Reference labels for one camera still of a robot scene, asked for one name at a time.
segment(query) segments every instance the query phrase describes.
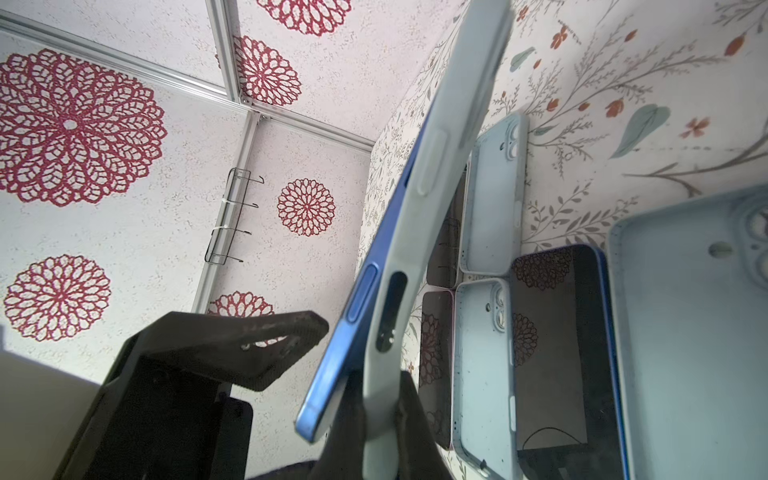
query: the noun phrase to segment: floral wallpaper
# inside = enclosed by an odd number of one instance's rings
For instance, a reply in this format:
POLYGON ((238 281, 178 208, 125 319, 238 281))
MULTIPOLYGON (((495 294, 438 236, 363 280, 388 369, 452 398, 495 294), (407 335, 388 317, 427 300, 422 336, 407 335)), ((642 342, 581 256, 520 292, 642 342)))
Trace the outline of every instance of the floral wallpaper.
MULTIPOLYGON (((513 111, 530 120, 523 253, 572 243, 604 248, 622 217, 768 181, 768 0, 512 4, 515 23, 483 131, 513 111)), ((466 2, 373 148, 361 258, 465 9, 466 2)), ((418 345, 410 330, 406 344, 418 345)), ((418 365, 409 356, 418 351, 409 347, 404 363, 418 365)), ((456 478, 479 478, 454 452, 445 455, 456 478)))

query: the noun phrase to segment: orange flower print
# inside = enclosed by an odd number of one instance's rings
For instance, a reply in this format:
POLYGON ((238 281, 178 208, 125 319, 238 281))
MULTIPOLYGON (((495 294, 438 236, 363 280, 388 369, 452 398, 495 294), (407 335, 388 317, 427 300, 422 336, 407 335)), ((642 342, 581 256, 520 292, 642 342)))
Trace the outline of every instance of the orange flower print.
POLYGON ((550 45, 550 47, 557 50, 560 44, 564 42, 566 38, 568 38, 568 30, 566 29, 565 25, 563 25, 563 28, 561 28, 560 31, 554 34, 554 37, 552 37, 552 45, 550 45))
POLYGON ((526 5, 523 7, 523 9, 520 11, 520 15, 518 15, 518 22, 521 20, 525 20, 525 16, 528 14, 528 6, 526 5))
POLYGON ((688 127, 688 130, 684 131, 680 134, 682 138, 688 138, 688 135, 694 134, 695 138, 698 138, 702 135, 704 135, 704 128, 708 127, 710 124, 710 118, 702 118, 701 121, 697 121, 696 118, 689 121, 685 126, 688 127))
POLYGON ((622 111, 624 111, 624 99, 619 98, 618 100, 612 101, 608 106, 606 107, 608 110, 605 113, 605 116, 608 118, 614 118, 617 117, 622 111))
POLYGON ((744 35, 743 33, 730 41, 725 49, 726 57, 733 57, 741 49, 741 46, 744 45, 744 35))

